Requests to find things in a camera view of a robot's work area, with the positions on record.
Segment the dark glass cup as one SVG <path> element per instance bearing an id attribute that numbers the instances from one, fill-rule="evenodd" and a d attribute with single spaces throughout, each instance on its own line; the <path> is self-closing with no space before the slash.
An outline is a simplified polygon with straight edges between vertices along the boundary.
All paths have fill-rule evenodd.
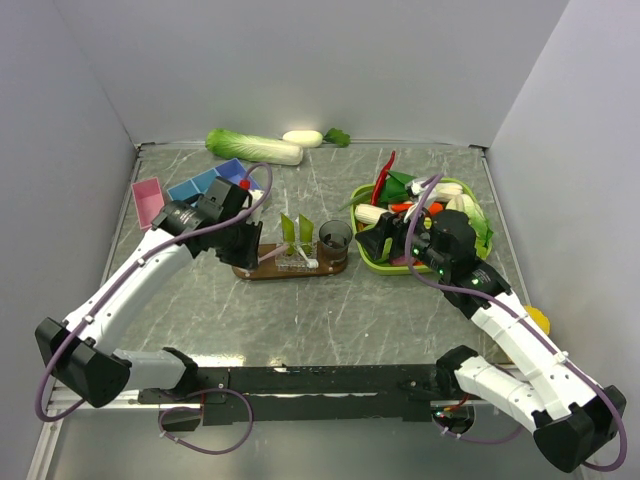
<path id="1" fill-rule="evenodd" d="M 346 261 L 352 238 L 351 227 L 341 220 L 329 220 L 320 227 L 321 251 L 330 265 L 339 265 Z"/>

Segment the green toothpaste tube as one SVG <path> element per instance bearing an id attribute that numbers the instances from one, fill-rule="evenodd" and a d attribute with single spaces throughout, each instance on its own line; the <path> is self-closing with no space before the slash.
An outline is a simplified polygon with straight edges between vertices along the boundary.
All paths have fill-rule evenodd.
<path id="1" fill-rule="evenodd" d="M 295 225 L 294 225 L 294 222 L 284 213 L 281 214 L 281 228 L 282 228 L 283 243 L 287 246 L 285 253 L 288 256 L 291 256 L 296 252 Z"/>
<path id="2" fill-rule="evenodd" d="M 306 255 L 310 255 L 313 250 L 314 223 L 302 213 L 298 217 L 300 246 Z"/>

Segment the clear textured plastic holder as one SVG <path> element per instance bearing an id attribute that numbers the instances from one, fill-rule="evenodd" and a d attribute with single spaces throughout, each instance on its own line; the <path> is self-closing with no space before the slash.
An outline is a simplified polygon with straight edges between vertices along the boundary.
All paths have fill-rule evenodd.
<path id="1" fill-rule="evenodd" d="M 296 250 L 296 246 L 300 245 L 300 243 L 296 243 L 295 244 L 295 250 Z M 307 255 L 309 258 L 313 258 L 316 259 L 318 262 L 318 254 L 317 254 L 317 247 L 315 244 L 313 244 L 313 250 L 312 253 L 310 255 Z M 311 273 L 311 272 L 315 272 L 317 269 L 309 269 L 306 264 L 305 261 L 302 259 L 302 257 L 298 254 L 297 250 L 296 252 L 291 255 L 288 256 L 286 253 L 283 253 L 281 255 L 278 255 L 275 257 L 275 265 L 277 267 L 277 269 L 279 271 L 283 271 L 283 272 L 293 272 L 293 273 Z"/>

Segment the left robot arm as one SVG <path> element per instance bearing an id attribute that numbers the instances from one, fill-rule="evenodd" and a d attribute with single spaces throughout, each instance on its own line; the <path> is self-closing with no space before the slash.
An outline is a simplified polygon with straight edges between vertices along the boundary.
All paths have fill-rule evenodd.
<path id="1" fill-rule="evenodd" d="M 62 321 L 44 319 L 36 341 L 50 373 L 100 408 L 121 392 L 158 389 L 176 402 L 192 398 L 198 366 L 186 354 L 119 347 L 131 322 L 179 270 L 208 250 L 223 263 L 258 267 L 265 194 L 216 178 L 208 190 L 162 207 L 135 251 L 84 304 Z"/>

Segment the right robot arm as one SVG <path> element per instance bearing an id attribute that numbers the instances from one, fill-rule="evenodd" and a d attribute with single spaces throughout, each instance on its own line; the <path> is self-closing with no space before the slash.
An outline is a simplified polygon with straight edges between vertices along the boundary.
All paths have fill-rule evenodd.
<path id="1" fill-rule="evenodd" d="M 507 354 L 518 380 L 474 350 L 457 347 L 437 362 L 438 390 L 448 398 L 479 397 L 528 430 L 544 457 L 571 473 L 579 466 L 619 469 L 628 452 L 622 415 L 624 395 L 601 387 L 561 351 L 533 321 L 504 278 L 476 254 L 476 233 L 466 214 L 444 210 L 426 227 L 384 213 L 356 234 L 370 258 L 386 246 L 407 262 L 419 260 L 439 277 L 435 288 Z"/>

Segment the yellow cabbage by arm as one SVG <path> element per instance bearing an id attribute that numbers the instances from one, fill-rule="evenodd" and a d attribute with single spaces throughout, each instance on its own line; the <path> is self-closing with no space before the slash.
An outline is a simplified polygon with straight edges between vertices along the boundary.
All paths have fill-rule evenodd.
<path id="1" fill-rule="evenodd" d="M 494 340 L 511 363 L 531 369 L 551 356 L 544 343 L 549 342 L 550 321 L 529 305 L 516 305 L 515 311 L 516 317 L 497 308 Z"/>

